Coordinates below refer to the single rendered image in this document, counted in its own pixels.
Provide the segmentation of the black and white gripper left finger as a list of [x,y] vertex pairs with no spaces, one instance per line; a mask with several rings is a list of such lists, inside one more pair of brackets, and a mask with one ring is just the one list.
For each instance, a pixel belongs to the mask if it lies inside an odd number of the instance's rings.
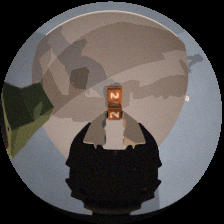
[[108,111],[103,112],[93,121],[89,122],[73,139],[70,146],[69,157],[66,165],[70,167],[74,157],[80,152],[88,149],[96,149],[97,145],[104,146],[106,144],[106,119]]

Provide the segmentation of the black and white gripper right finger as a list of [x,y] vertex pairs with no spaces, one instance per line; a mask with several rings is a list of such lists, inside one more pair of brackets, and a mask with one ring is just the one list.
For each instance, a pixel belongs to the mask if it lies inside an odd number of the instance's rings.
[[125,147],[132,145],[133,149],[149,153],[155,159],[158,168],[161,167],[158,146],[150,132],[124,111],[121,112],[121,118],[123,119],[123,126],[126,128],[123,134]]

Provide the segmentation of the brown wooden calendar cube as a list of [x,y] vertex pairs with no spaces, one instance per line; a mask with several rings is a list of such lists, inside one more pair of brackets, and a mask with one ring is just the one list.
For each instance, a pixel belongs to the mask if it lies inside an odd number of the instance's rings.
[[121,120],[122,107],[120,103],[108,104],[108,120]]
[[108,97],[109,101],[121,101],[121,90],[119,88],[110,88]]

